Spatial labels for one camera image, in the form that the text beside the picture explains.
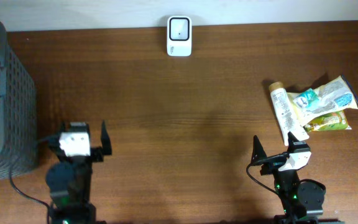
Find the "white Pantene tube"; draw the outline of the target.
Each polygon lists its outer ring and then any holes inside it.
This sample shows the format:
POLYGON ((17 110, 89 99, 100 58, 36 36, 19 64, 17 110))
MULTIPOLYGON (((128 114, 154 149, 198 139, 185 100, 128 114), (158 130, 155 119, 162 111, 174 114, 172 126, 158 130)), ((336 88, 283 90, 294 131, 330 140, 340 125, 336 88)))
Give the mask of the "white Pantene tube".
POLYGON ((288 146, 288 133, 291 132, 299 141, 309 139, 309 135, 298 121, 287 92, 282 82, 275 82, 269 86, 275 115, 282 132, 283 142, 288 146))

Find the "teal tissue pack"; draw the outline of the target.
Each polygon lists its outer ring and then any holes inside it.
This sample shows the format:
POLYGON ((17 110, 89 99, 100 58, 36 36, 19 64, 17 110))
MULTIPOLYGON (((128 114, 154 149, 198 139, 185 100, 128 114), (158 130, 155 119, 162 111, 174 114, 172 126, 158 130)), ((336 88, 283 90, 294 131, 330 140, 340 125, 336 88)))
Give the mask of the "teal tissue pack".
POLYGON ((313 89, 309 88, 294 97, 294 104, 303 111, 313 111, 320 104, 321 98, 313 89))

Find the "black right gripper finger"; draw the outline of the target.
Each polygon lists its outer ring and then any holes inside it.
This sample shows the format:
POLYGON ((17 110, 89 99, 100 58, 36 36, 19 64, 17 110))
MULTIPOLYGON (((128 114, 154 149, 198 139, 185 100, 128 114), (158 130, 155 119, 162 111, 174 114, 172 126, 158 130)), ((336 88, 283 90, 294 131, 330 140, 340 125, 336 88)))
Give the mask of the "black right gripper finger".
POLYGON ((293 135, 291 131, 288 132, 288 149, 287 151, 295 150, 295 143, 298 142, 298 139, 293 135))
POLYGON ((263 146, 257 137, 254 135, 253 137, 253 150, 252 150, 252 157, 250 163, 252 165, 261 165, 264 163, 264 160, 267 158, 267 155, 263 149, 263 146))

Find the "white snack bag gold trim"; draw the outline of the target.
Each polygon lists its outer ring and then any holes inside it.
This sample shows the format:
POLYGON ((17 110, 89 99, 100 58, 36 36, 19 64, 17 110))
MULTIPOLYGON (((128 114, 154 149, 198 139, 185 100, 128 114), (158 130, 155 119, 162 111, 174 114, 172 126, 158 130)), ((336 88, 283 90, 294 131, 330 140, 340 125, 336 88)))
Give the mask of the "white snack bag gold trim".
POLYGON ((341 75, 329 83, 321 85, 313 90, 317 92, 321 98, 319 106, 313 111, 303 111, 294 104, 294 97, 300 93, 287 93, 301 126, 306 125, 312 119, 324 114, 342 111, 345 109, 358 110, 357 95, 354 93, 354 90, 344 75, 341 75))

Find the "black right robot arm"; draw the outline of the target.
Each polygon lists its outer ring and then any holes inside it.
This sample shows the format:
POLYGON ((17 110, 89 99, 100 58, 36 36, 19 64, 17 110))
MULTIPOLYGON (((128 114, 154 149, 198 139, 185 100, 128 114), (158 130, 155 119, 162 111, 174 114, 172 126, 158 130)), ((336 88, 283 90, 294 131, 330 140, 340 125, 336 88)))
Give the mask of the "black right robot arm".
POLYGON ((272 222, 285 223, 341 223, 338 219, 320 219, 326 186, 312 179, 300 179, 298 171, 304 168, 311 157, 311 148, 305 141, 288 133, 288 148, 273 156, 266 155, 257 136, 253 137, 253 150, 246 174, 256 184, 275 194, 281 201, 283 215, 275 215, 272 222), (260 167, 260 175, 272 175, 274 188, 257 180, 250 172, 251 167, 260 167))

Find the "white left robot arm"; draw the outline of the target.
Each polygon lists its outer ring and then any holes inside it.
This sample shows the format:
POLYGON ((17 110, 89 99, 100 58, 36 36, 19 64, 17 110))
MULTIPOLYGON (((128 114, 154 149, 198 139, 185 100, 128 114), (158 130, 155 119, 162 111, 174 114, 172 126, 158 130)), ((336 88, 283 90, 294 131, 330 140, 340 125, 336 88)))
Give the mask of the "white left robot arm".
POLYGON ((85 122, 63 124, 48 140, 50 150, 58 158, 45 176, 52 200, 48 210, 51 223, 106 223, 96 218, 96 207, 90 202, 93 164, 103 162, 105 156, 112 154, 104 121, 101 123, 101 145, 92 147, 90 140, 90 126, 85 122))

